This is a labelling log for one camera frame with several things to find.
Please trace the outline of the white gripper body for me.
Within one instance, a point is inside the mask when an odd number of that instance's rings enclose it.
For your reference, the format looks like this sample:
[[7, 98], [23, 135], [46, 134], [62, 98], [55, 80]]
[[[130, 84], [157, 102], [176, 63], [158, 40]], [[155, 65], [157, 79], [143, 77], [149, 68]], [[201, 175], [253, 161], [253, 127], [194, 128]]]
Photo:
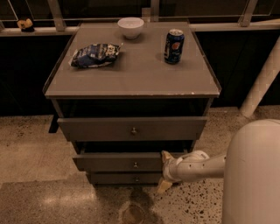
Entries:
[[172, 183], [199, 181], [208, 159], [209, 156], [202, 150], [174, 157], [163, 163], [163, 178]]

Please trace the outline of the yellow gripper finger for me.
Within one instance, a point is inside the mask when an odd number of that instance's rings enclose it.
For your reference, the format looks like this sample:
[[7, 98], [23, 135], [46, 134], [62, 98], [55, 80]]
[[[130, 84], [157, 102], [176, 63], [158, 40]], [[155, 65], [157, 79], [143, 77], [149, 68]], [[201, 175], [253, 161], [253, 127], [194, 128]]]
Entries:
[[166, 163], [168, 160], [173, 159], [173, 156], [170, 152], [163, 150], [161, 152], [162, 162]]
[[169, 182], [164, 178], [161, 178], [157, 185], [157, 193], [164, 193], [171, 187], [172, 187], [172, 182]]

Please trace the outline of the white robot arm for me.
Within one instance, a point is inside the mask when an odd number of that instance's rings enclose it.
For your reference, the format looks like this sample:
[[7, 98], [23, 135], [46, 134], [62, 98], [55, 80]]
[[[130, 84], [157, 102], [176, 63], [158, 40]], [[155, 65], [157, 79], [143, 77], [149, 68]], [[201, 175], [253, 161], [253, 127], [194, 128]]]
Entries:
[[222, 224], [280, 224], [279, 120], [244, 125], [218, 156], [196, 150], [175, 158], [164, 150], [162, 163], [159, 193], [178, 182], [223, 179]]

